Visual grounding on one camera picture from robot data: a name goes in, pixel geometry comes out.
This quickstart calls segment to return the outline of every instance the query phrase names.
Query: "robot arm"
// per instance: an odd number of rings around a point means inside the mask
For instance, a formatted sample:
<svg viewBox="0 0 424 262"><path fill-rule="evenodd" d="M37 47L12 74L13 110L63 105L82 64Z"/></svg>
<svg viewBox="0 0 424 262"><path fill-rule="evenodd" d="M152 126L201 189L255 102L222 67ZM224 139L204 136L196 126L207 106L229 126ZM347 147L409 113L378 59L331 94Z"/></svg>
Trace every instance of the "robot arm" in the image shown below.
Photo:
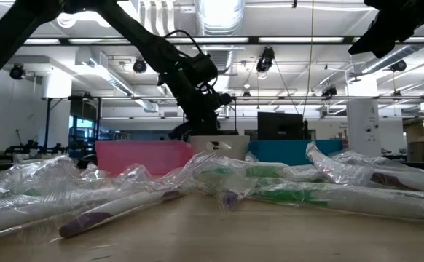
<svg viewBox="0 0 424 262"><path fill-rule="evenodd" d="M145 61L160 74L184 110L192 134L215 135L215 110L231 102L220 96L209 81L218 76L209 56L189 57L165 38L148 32L116 3L116 0L17 0L0 19L0 70L41 25L61 12L95 11L130 41Z"/></svg>

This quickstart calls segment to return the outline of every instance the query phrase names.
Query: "computer monitor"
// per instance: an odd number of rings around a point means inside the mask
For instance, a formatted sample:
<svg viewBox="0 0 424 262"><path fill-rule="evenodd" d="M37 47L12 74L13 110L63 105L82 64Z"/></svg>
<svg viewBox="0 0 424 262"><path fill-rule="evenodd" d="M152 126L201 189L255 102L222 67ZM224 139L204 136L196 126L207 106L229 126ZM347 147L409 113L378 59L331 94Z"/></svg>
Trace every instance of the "computer monitor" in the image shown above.
<svg viewBox="0 0 424 262"><path fill-rule="evenodd" d="M300 114L257 113L258 140L304 140Z"/></svg>

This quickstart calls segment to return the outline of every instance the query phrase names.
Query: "blue bin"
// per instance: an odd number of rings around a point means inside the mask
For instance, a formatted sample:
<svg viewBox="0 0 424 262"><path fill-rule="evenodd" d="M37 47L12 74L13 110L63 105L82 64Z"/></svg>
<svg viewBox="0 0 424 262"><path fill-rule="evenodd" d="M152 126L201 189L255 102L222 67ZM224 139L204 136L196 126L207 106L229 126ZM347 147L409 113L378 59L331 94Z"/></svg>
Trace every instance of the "blue bin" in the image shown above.
<svg viewBox="0 0 424 262"><path fill-rule="evenodd" d="M249 150L260 162L284 163L290 166L310 164L306 147L310 140L258 140L252 141ZM333 154L343 150L343 140L317 140L319 150Z"/></svg>

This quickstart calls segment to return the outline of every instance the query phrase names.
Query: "desk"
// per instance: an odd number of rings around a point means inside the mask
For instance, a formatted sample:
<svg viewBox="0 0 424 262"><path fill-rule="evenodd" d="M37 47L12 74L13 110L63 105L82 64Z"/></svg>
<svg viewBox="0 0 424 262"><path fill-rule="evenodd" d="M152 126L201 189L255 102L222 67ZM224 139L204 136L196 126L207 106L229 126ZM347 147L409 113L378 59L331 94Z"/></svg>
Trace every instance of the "desk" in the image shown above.
<svg viewBox="0 0 424 262"><path fill-rule="evenodd" d="M424 261L424 223L190 194L45 245L0 239L0 261Z"/></svg>

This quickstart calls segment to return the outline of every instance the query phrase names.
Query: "white column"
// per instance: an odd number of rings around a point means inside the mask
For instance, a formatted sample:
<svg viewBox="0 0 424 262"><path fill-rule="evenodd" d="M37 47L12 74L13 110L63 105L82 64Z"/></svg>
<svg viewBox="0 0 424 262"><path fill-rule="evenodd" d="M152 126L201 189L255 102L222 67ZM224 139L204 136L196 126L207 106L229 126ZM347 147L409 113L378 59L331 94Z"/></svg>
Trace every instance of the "white column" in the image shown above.
<svg viewBox="0 0 424 262"><path fill-rule="evenodd" d="M69 74L58 69L42 79L42 93L45 98L54 98L52 101L49 124L49 139L47 146L54 147L57 143L68 146L70 101L57 98L65 98L71 95L72 78ZM39 145L44 145L45 119L39 131Z"/></svg>
<svg viewBox="0 0 424 262"><path fill-rule="evenodd" d="M349 96L377 96L377 79L368 75L359 82L348 81ZM365 156L380 156L379 106L377 100L351 100L347 103L350 149Z"/></svg>

